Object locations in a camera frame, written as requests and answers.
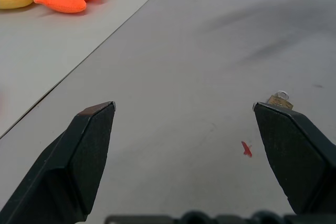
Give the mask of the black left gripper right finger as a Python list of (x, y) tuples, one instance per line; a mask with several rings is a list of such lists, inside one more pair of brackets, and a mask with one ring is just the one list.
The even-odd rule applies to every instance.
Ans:
[(296, 214), (336, 214), (336, 145), (305, 115), (258, 102), (269, 165)]

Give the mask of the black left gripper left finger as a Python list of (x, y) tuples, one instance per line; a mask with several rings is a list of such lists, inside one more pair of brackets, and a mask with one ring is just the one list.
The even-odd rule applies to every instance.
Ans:
[(3, 209), (0, 224), (77, 224), (93, 209), (116, 104), (88, 107), (38, 156)]

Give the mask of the red cross mark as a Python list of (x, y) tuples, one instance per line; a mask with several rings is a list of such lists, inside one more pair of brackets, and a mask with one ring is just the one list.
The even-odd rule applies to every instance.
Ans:
[(248, 146), (244, 141), (241, 141), (242, 146), (244, 148), (244, 155), (248, 156), (248, 157), (252, 157), (252, 152), (250, 150), (251, 146)]

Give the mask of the brass padlock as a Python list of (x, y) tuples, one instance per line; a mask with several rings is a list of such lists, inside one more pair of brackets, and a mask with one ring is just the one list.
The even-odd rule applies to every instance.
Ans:
[(267, 101), (268, 104), (279, 106), (286, 109), (293, 109), (293, 104), (289, 102), (289, 94), (279, 90), (274, 93)]

